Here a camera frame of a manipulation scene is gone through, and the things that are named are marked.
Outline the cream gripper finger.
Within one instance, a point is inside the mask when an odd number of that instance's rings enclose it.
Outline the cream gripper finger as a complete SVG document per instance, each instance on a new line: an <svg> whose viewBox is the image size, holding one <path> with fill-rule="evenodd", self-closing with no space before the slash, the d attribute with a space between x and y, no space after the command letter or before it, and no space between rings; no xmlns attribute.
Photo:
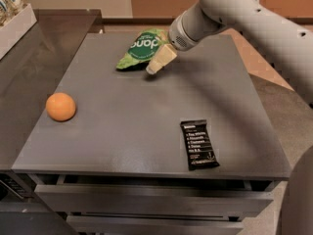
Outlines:
<svg viewBox="0 0 313 235"><path fill-rule="evenodd" d="M171 44L161 45L146 67L148 74L156 74L177 57L177 51Z"/></svg>

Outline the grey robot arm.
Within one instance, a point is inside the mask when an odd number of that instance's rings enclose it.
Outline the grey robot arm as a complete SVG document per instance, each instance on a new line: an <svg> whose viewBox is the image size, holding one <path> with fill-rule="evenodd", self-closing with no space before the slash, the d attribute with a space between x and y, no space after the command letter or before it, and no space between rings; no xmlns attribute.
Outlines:
<svg viewBox="0 0 313 235"><path fill-rule="evenodd" d="M155 74L210 35L238 31L307 105L313 104L313 33L264 8L259 0L199 0L178 16L168 31L169 42L146 67ZM313 235L313 148L298 160L282 202L282 235Z"/></svg>

